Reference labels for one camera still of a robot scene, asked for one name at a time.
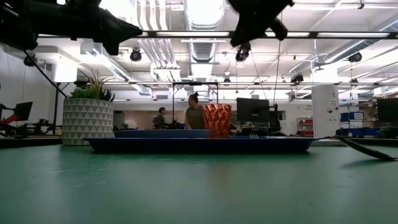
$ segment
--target blue tray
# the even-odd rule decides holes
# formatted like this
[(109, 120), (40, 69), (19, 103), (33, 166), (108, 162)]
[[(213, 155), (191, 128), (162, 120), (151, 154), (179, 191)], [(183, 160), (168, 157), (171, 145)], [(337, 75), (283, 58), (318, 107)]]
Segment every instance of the blue tray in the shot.
[(210, 130), (120, 130), (116, 138), (207, 138)]
[(304, 152), (314, 138), (85, 138), (95, 151), (133, 153)]

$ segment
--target woman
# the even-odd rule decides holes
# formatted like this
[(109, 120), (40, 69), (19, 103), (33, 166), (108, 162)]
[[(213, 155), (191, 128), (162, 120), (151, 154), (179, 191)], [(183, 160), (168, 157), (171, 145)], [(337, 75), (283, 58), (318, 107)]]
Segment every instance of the woman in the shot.
[(185, 113), (185, 125), (188, 129), (204, 129), (205, 117), (203, 107), (198, 104), (198, 93), (192, 94), (188, 99), (189, 108)]

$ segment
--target table surface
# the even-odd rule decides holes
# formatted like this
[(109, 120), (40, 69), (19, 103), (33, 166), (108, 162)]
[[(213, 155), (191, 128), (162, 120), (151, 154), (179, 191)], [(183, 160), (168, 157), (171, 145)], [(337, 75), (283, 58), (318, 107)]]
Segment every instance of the table surface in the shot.
[[(398, 156), (398, 149), (373, 147)], [(0, 223), (398, 223), (398, 162), (305, 154), (0, 150)]]

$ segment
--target white geometric planter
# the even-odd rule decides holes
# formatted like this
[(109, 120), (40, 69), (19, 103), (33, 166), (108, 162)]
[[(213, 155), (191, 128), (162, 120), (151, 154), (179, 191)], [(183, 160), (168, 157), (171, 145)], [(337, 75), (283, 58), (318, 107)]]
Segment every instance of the white geometric planter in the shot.
[(113, 135), (113, 103), (104, 100), (66, 98), (63, 101), (62, 144), (89, 145), (83, 138)]

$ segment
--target orange vase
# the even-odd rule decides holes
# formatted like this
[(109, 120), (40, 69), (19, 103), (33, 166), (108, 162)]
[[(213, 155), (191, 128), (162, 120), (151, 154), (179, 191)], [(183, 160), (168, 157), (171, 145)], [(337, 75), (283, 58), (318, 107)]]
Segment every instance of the orange vase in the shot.
[(212, 104), (204, 106), (205, 128), (210, 130), (209, 138), (229, 138), (231, 105)]

